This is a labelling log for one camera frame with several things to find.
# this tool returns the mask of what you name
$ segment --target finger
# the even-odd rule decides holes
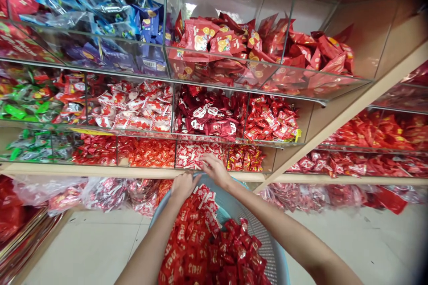
[[[212,155],[212,154],[204,154],[202,157],[201,157],[201,159],[202,160],[204,160],[204,161],[206,161],[207,163],[209,163],[212,167],[215,165],[215,164],[217,164],[218,162],[217,162],[217,158],[214,156],[214,155]]]
[[[193,180],[193,189],[192,189],[192,191],[194,191],[195,190],[195,188],[196,188],[196,185],[199,183],[199,181],[201,180],[201,177],[202,177],[202,174],[199,174],[199,175],[197,175],[196,177],[195,177],[195,179]]]
[[[209,177],[214,179],[214,177],[215,177],[214,172],[211,169],[209,169],[208,166],[205,164],[203,164],[202,167],[204,168],[204,172],[206,172]]]

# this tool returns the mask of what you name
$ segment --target shelving unit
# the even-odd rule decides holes
[[[19,63],[26,66],[49,67],[52,70],[61,68],[66,73],[81,72],[85,79],[89,75],[105,75],[109,79],[127,80],[141,83],[145,80],[161,80],[170,83],[174,92],[173,113],[171,126],[163,132],[149,130],[123,130],[102,128],[96,124],[51,124],[49,122],[14,121],[7,117],[0,119],[0,149],[4,152],[6,146],[15,140],[23,129],[48,130],[52,133],[73,132],[94,135],[132,136],[141,138],[172,139],[179,144],[182,141],[217,142],[222,144],[225,153],[229,154],[231,144],[251,144],[261,146],[266,154],[262,172],[232,172],[238,180],[260,183],[254,192],[259,192],[272,182],[290,183],[320,183],[320,184],[413,184],[428,185],[425,178],[395,178],[395,177],[362,177],[360,179],[339,176],[331,179],[325,175],[285,174],[294,163],[299,161],[311,150],[317,148],[333,132],[366,107],[400,112],[417,112],[426,114],[426,108],[411,108],[411,106],[391,106],[385,104],[386,91],[403,91],[402,87],[414,88],[418,101],[426,98],[424,87],[420,84],[400,83],[411,71],[426,61],[428,52],[428,30],[426,14],[419,12],[422,5],[420,0],[156,0],[165,4],[163,15],[171,16],[175,22],[181,10],[182,19],[191,16],[216,16],[219,12],[230,15],[237,23],[246,23],[256,19],[257,27],[264,18],[279,12],[276,20],[289,17],[296,19],[294,32],[310,33],[322,30],[328,36],[335,36],[347,27],[352,26],[348,35],[343,35],[346,44],[354,51],[354,76],[323,73],[293,65],[279,64],[286,57],[286,45],[282,48],[282,56],[276,63],[255,61],[239,57],[228,57],[243,65],[251,66],[253,74],[261,74],[255,81],[247,78],[223,83],[215,77],[201,77],[195,70],[195,63],[173,57],[177,47],[165,37],[162,44],[143,43],[137,40],[121,39],[106,35],[94,35],[88,30],[69,29],[65,27],[41,26],[19,20],[14,15],[14,2],[6,0],[5,19],[0,21],[0,44],[9,43],[7,50],[0,51],[0,61]],[[167,27],[164,19],[162,28]],[[288,39],[290,29],[287,28],[285,39]],[[88,40],[94,43],[112,41],[120,46],[123,55],[131,57],[132,66],[125,63],[110,63],[108,57],[98,59],[73,59],[67,51],[70,46],[82,45]],[[148,62],[140,53],[144,50],[150,55],[157,56],[155,65],[147,68]],[[195,53],[183,49],[184,53]],[[221,57],[216,54],[202,53],[205,58]],[[292,74],[294,77],[305,79],[298,86],[288,87],[278,81],[280,75]],[[318,84],[311,84],[307,79],[313,75],[321,76]],[[298,109],[297,123],[302,130],[302,136],[297,142],[250,141],[238,133],[234,142],[222,137],[202,134],[184,134],[174,128],[177,112],[177,94],[182,85],[202,85],[209,90],[225,90],[228,97],[236,93],[248,93],[248,98],[254,94],[272,94],[287,98],[289,104]],[[85,105],[93,97],[84,89]],[[249,102],[243,109],[249,108]],[[408,155],[410,151],[377,150],[378,153]],[[82,176],[116,176],[127,178],[173,178],[182,171],[174,162],[173,168],[137,168],[129,167],[126,159],[116,158],[113,166],[78,165],[67,163],[1,163],[0,171],[5,175],[82,175]]]

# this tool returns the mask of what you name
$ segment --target wooden shelf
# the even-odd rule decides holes
[[[82,166],[82,165],[52,165],[33,163],[0,163],[0,172],[19,180],[19,175],[35,175],[37,181],[49,181],[51,176],[92,176],[92,177],[120,177],[145,179],[173,179],[185,172],[181,169],[162,168],[135,168],[111,166]],[[263,183],[267,174],[250,172],[230,173],[239,181],[249,183]],[[275,180],[278,183],[310,183],[310,184],[349,184],[349,185],[428,185],[425,178],[397,178],[397,177],[362,177],[339,176],[332,179],[328,175],[282,174]]]

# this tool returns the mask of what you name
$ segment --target bagged candy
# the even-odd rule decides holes
[[[81,200],[87,209],[110,212],[119,209],[127,196],[125,179],[90,177]]]

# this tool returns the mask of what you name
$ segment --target glass compartment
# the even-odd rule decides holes
[[[428,61],[376,99],[374,108],[428,114]]]

